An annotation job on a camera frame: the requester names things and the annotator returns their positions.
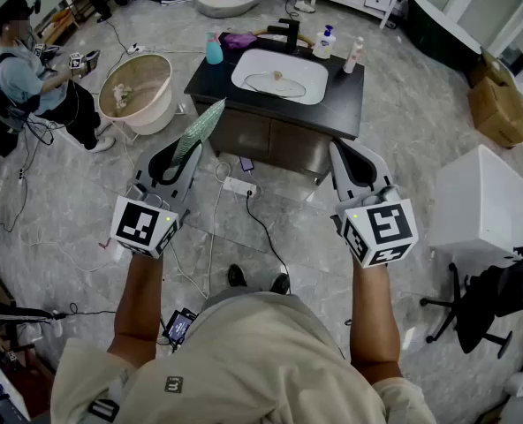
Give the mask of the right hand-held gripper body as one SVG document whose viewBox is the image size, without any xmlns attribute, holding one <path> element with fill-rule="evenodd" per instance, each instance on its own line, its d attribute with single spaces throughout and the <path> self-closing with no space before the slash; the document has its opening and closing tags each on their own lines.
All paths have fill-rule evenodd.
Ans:
<svg viewBox="0 0 523 424">
<path fill-rule="evenodd" d="M 411 201 L 394 185 L 340 202 L 334 221 L 362 268 L 403 260 L 418 241 Z"/>
</svg>

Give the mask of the pink lotion bottle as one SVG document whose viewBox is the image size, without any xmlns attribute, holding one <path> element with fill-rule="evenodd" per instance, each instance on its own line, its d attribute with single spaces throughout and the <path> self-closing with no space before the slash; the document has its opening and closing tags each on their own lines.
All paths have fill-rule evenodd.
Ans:
<svg viewBox="0 0 523 424">
<path fill-rule="evenodd" d="M 346 74 L 351 74 L 355 68 L 355 65 L 361 60 L 364 50 L 364 42 L 364 38 L 361 36 L 358 36 L 354 41 L 350 54 L 345 60 L 345 64 L 343 66 L 343 71 Z"/>
</svg>

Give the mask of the brown cardboard box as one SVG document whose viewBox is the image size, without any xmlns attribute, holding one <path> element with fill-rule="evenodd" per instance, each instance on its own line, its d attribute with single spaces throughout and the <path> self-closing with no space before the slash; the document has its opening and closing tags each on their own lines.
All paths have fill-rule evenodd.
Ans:
<svg viewBox="0 0 523 424">
<path fill-rule="evenodd" d="M 502 148 L 523 144 L 523 95 L 505 65 L 487 50 L 469 73 L 474 127 Z"/>
</svg>

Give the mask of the glass pot lid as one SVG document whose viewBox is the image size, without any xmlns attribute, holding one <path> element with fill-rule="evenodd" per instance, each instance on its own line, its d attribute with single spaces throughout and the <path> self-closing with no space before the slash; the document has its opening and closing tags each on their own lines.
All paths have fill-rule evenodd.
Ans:
<svg viewBox="0 0 523 424">
<path fill-rule="evenodd" d="M 307 92 L 298 81 L 286 78 L 280 71 L 250 74 L 244 84 L 255 92 L 281 98 L 300 98 Z"/>
</svg>

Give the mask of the person's left forearm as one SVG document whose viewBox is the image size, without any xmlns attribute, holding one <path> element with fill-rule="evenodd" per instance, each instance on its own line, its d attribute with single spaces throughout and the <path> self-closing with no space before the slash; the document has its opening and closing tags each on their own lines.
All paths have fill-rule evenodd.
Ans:
<svg viewBox="0 0 523 424">
<path fill-rule="evenodd" d="M 161 317 L 163 257 L 134 254 L 119 302 L 108 353 L 140 368 L 156 356 Z"/>
</svg>

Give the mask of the white cube box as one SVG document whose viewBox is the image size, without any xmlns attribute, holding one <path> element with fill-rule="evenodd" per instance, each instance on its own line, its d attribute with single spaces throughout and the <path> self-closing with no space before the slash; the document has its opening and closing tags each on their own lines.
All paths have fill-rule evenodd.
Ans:
<svg viewBox="0 0 523 424">
<path fill-rule="evenodd" d="M 505 267 L 522 258 L 523 178 L 480 145 L 436 175 L 429 246 Z"/>
</svg>

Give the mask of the teal spray bottle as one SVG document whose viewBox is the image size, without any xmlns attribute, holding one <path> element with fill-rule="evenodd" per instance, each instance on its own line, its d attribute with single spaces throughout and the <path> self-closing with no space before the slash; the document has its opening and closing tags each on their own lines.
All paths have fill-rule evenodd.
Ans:
<svg viewBox="0 0 523 424">
<path fill-rule="evenodd" d="M 211 65 L 221 64 L 224 60 L 224 53 L 214 32 L 207 32 L 205 59 Z"/>
</svg>

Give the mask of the person's black right shoe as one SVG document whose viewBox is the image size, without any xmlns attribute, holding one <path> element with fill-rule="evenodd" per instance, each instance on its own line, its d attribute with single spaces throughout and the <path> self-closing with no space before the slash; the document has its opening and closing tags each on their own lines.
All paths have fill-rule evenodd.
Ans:
<svg viewBox="0 0 523 424">
<path fill-rule="evenodd" d="M 273 280 L 269 290 L 272 293 L 287 295 L 290 292 L 290 289 L 290 277 L 288 274 L 282 273 Z"/>
</svg>

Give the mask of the black round tub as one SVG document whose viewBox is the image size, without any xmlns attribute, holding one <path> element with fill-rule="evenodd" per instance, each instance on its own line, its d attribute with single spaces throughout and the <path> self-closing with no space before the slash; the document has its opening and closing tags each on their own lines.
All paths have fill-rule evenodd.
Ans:
<svg viewBox="0 0 523 424">
<path fill-rule="evenodd" d="M 408 0 L 405 31 L 419 51 L 456 71 L 469 72 L 481 56 L 480 43 L 428 0 Z"/>
</svg>

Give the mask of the green scrubbing brush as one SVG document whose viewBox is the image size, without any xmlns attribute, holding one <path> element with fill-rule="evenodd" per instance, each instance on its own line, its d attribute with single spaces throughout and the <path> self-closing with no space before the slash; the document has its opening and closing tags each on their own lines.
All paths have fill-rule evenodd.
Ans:
<svg viewBox="0 0 523 424">
<path fill-rule="evenodd" d="M 191 151 L 197 141 L 205 141 L 215 130 L 225 108 L 225 99 L 212 104 L 190 126 L 178 140 L 170 166 L 178 165 L 183 157 Z"/>
</svg>

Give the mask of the white sink basin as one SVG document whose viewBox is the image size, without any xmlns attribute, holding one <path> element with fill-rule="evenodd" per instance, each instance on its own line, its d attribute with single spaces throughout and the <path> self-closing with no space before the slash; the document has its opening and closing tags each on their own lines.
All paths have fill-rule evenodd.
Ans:
<svg viewBox="0 0 523 424">
<path fill-rule="evenodd" d="M 280 71 L 286 78 L 298 81 L 307 89 L 306 95 L 303 97 L 282 99 L 304 105 L 316 105 L 323 100 L 329 78 L 329 73 L 324 66 L 306 59 L 264 49 L 247 50 L 234 68 L 231 82 L 236 87 L 255 92 L 244 84 L 246 76 L 273 71 Z"/>
</svg>

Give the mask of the person's right forearm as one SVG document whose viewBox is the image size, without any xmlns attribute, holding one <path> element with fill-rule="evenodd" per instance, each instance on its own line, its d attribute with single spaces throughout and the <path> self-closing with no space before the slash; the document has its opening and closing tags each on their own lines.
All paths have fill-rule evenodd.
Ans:
<svg viewBox="0 0 523 424">
<path fill-rule="evenodd" d="M 351 364 L 370 384 L 375 384 L 402 375 L 400 353 L 388 270 L 384 265 L 364 269 L 354 261 Z"/>
</svg>

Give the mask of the black faucet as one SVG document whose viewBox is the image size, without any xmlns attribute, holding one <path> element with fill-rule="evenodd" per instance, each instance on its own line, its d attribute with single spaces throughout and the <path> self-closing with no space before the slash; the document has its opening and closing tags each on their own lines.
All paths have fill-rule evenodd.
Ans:
<svg viewBox="0 0 523 424">
<path fill-rule="evenodd" d="M 285 54 L 292 54 L 297 50 L 297 40 L 299 35 L 299 22 L 294 19 L 279 19 L 278 26 L 267 26 L 269 34 L 282 35 L 286 38 L 285 46 L 282 51 Z"/>
</svg>

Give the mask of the small black screen device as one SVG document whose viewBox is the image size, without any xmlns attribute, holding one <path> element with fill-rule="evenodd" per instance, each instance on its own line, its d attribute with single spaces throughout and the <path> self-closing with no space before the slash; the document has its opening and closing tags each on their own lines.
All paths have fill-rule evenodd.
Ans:
<svg viewBox="0 0 523 424">
<path fill-rule="evenodd" d="M 168 322 L 160 319 L 163 328 L 162 336 L 167 339 L 174 351 L 183 344 L 186 332 L 196 318 L 197 314 L 184 307 L 182 310 L 175 310 Z"/>
</svg>

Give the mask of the black office chair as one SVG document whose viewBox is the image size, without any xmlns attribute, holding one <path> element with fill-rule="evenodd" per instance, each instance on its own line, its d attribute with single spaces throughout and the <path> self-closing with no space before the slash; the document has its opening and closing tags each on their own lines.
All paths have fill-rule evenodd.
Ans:
<svg viewBox="0 0 523 424">
<path fill-rule="evenodd" d="M 483 340 L 499 346 L 498 358 L 502 358 L 511 340 L 512 333 L 499 337 L 489 333 L 493 321 L 523 310 L 523 246 L 513 249 L 520 259 L 508 267 L 495 265 L 485 269 L 478 276 L 465 276 L 459 279 L 457 266 L 451 263 L 453 300 L 451 302 L 422 298 L 422 307 L 432 305 L 449 310 L 439 330 L 434 335 L 426 336 L 426 342 L 434 343 L 455 324 L 459 345 L 465 354 Z"/>
</svg>

